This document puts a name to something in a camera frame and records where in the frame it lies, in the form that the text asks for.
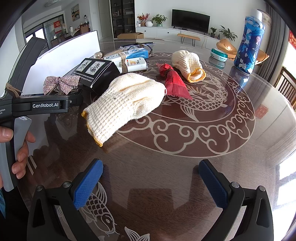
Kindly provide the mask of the person left hand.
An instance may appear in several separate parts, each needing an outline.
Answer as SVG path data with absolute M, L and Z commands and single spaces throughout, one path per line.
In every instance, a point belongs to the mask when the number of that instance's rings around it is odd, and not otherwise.
M 13 130 L 4 126 L 1 126 L 0 133 L 1 133 L 1 143 L 9 142 L 14 136 Z M 30 131 L 27 131 L 23 145 L 18 150 L 18 153 L 16 156 L 17 161 L 12 165 L 12 168 L 11 168 L 12 173 L 15 174 L 18 179 L 23 178 L 26 173 L 26 165 L 27 165 L 28 156 L 29 156 L 28 142 L 34 143 L 35 141 L 36 141 L 36 138 L 34 137 L 34 135 Z

